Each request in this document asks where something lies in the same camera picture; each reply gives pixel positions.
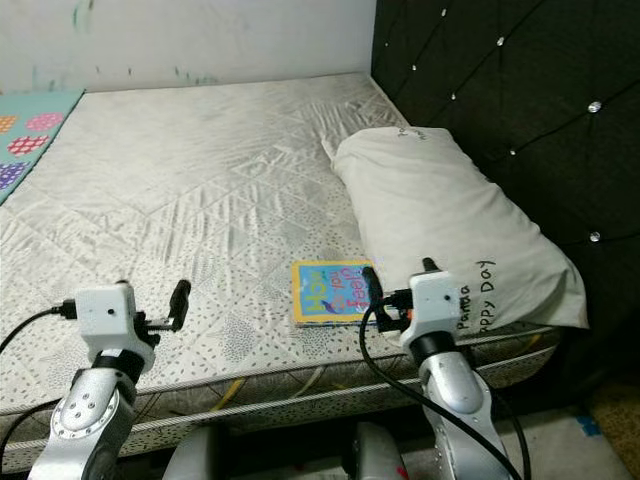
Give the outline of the grey robot right leg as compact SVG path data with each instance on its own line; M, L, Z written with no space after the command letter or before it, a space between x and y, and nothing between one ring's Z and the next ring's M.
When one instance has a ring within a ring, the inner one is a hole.
M342 468L349 480L410 480L393 435L375 422L357 422Z

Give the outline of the teal blanket with coloured shapes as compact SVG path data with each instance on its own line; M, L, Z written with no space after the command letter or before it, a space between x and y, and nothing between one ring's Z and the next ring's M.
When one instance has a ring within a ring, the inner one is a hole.
M35 168L83 93L63 90L0 97L0 204Z

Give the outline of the grey robot left leg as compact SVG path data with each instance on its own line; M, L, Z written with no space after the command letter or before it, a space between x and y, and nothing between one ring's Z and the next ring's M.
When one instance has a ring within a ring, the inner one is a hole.
M165 467L161 480L227 480L223 425L197 426L184 436Z

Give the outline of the yellow blue children's book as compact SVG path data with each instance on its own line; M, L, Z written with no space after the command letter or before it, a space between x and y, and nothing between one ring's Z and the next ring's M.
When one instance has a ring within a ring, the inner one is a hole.
M367 261L298 261L291 265L293 324L357 326L372 297Z

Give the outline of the beige pillow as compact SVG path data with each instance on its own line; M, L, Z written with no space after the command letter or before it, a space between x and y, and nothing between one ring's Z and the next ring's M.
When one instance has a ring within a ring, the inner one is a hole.
M460 285L462 334L588 328L580 271L447 129L362 129L339 143L332 169L384 288L408 288L431 259Z

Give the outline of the grey robot leg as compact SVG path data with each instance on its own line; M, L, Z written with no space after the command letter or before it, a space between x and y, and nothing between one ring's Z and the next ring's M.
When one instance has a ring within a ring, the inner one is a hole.
M165 467L161 480L227 480L223 425L197 426L184 436Z
M375 422L357 422L342 468L349 480L410 480L393 435Z

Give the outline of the grey quilted mattress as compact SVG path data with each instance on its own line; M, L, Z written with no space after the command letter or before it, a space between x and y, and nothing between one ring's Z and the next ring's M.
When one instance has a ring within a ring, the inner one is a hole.
M92 365L77 320L47 314L120 280L164 317L178 280L186 323L161 332L137 381L119 457L178 445L197 426L244 433L407 406L362 360L420 388L398 332L296 326L291 265L367 261L352 202L332 169L339 143L413 125L365 74L87 93L35 169L0 207L0 411L15 429L3 468L31 471L50 412ZM465 335L493 387L530 378L572 328L517 324Z

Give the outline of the black tufted headboard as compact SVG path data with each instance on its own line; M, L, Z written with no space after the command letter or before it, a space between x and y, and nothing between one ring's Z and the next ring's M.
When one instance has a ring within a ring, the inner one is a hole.
M371 73L584 279L590 328L518 393L576 401L640 369L640 0L376 0Z

